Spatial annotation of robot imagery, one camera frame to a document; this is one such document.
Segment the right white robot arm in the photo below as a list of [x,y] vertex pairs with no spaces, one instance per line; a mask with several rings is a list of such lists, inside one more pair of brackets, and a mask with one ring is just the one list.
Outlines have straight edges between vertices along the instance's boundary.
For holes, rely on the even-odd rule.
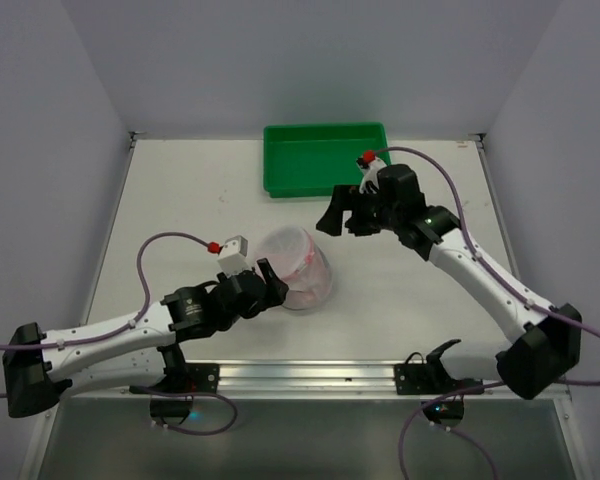
[[317,230],[369,236],[383,230],[455,280],[495,321],[503,344],[452,339],[421,363],[395,372],[415,393],[442,394],[501,381],[530,400],[579,361],[582,321],[571,305],[555,307],[497,265],[444,206],[427,204],[416,173],[376,159],[361,166],[360,185],[337,185]]

